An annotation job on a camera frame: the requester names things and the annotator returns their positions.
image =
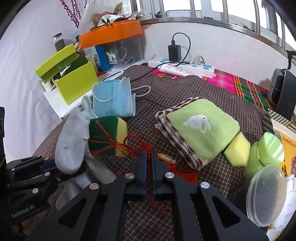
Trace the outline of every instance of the power strip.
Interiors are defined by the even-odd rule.
[[[150,68],[155,68],[161,63],[167,63],[167,62],[170,62],[168,58],[155,58],[148,61],[148,66]],[[207,64],[196,65],[196,64],[190,64],[188,61],[184,61],[178,67],[181,69],[191,71],[198,76],[204,76],[211,79],[215,76],[214,74],[215,67]]]

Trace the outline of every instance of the decorative pink branch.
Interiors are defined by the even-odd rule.
[[[71,0],[72,11],[67,6],[64,0],[59,0],[59,1],[64,6],[64,9],[67,11],[67,14],[70,16],[71,20],[75,23],[75,26],[78,28],[79,26],[78,18],[81,19],[81,15],[77,5],[77,0]]]

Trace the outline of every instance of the orange storage box lid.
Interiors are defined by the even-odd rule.
[[[80,36],[81,48],[107,44],[142,34],[141,23],[138,19],[123,20],[98,27]]]

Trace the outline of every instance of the blue surgical mask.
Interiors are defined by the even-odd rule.
[[[132,90],[148,87],[149,91],[140,96],[131,94]],[[94,103],[93,111],[98,117],[118,116],[132,117],[136,114],[136,97],[142,97],[150,92],[150,86],[145,85],[131,89],[129,78],[122,80],[105,80],[95,83],[92,88]]]

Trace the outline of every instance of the silver rivet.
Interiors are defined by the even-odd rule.
[[[33,194],[36,194],[38,191],[39,191],[38,188],[34,188],[34,189],[32,190],[32,193],[33,193]]]
[[[92,183],[91,185],[89,185],[89,188],[90,188],[91,190],[96,190],[96,189],[99,188],[99,185],[98,185],[97,183]]]
[[[167,172],[165,174],[165,177],[167,177],[167,178],[173,178],[174,176],[175,176],[175,174],[173,174],[172,172]]]
[[[210,187],[209,183],[207,183],[207,182],[202,182],[202,183],[200,184],[200,186],[201,186],[202,188],[204,188],[204,189],[207,189],[207,188]]]
[[[132,173],[127,173],[127,174],[125,174],[125,178],[126,178],[126,179],[133,179],[134,177],[135,177],[135,175],[132,174]]]

